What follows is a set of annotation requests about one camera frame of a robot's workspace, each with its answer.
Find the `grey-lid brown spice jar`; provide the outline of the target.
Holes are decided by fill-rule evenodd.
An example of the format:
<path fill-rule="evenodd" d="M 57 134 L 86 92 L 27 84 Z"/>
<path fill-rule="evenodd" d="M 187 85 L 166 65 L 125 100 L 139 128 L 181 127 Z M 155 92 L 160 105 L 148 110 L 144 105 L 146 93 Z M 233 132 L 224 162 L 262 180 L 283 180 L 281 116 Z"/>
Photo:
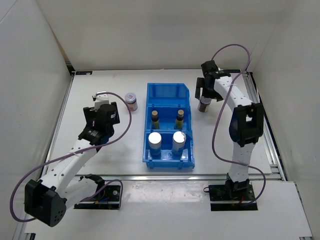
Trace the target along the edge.
<path fill-rule="evenodd" d="M 202 113 L 207 112 L 209 109 L 209 105 L 211 104 L 211 101 L 212 101 L 211 98 L 201 96 L 199 99 L 199 104 L 198 104 L 197 109 Z"/>

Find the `grey-lid dark spice jar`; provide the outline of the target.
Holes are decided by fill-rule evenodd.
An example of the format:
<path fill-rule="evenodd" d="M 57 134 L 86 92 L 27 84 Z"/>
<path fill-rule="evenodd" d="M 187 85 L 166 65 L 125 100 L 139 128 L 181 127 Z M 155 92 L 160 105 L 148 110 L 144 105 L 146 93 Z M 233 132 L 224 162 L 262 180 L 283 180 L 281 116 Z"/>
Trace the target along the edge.
<path fill-rule="evenodd" d="M 128 92 L 125 95 L 125 102 L 128 104 L 131 112 L 134 112 L 138 109 L 137 97 L 133 92 Z"/>

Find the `yellow label dark-cap bottle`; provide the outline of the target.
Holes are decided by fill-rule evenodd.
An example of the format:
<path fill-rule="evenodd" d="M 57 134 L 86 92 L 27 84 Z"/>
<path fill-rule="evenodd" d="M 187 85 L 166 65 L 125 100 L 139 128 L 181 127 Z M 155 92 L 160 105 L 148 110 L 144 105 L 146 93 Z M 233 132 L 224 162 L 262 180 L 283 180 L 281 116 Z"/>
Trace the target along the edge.
<path fill-rule="evenodd" d="M 175 119 L 174 128 L 176 130 L 181 130 L 183 128 L 183 123 L 184 123 L 184 111 L 182 109 L 179 109 Z"/>

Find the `tan-cap yellow bottle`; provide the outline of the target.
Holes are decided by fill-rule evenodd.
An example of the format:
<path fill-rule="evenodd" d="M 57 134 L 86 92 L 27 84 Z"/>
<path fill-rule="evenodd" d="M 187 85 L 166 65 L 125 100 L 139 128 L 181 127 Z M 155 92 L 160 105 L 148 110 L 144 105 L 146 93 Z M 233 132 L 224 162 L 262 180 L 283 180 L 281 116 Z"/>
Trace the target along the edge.
<path fill-rule="evenodd" d="M 151 112 L 151 128 L 157 130 L 160 128 L 159 116 L 156 110 Z"/>

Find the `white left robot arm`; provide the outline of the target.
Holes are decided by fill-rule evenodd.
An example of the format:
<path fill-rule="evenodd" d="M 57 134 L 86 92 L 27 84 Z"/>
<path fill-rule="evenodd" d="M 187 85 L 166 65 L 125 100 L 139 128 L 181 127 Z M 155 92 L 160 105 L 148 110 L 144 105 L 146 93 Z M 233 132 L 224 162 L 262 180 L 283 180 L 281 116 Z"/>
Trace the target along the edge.
<path fill-rule="evenodd" d="M 98 109 L 83 109 L 86 126 L 71 148 L 71 156 L 59 163 L 39 180 L 29 180 L 24 189 L 24 210 L 42 223 L 54 227 L 66 210 L 81 200 L 100 200 L 105 194 L 105 180 L 88 174 L 74 180 L 75 175 L 114 134 L 120 123 L 116 102 L 100 104 Z"/>

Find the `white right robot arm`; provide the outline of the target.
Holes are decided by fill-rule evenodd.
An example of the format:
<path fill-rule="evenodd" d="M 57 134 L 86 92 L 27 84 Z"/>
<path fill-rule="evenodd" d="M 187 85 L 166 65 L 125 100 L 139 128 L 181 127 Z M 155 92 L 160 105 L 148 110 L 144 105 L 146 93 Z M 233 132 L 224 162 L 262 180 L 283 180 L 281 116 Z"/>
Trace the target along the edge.
<path fill-rule="evenodd" d="M 263 135 L 264 109 L 254 103 L 232 83 L 230 73 L 219 69 L 214 60 L 201 65 L 203 77 L 197 78 L 195 98 L 205 108 L 211 100 L 224 100 L 232 111 L 229 135 L 233 141 L 232 163 L 227 173 L 224 193 L 230 200 L 238 199 L 249 187 L 252 151 Z"/>

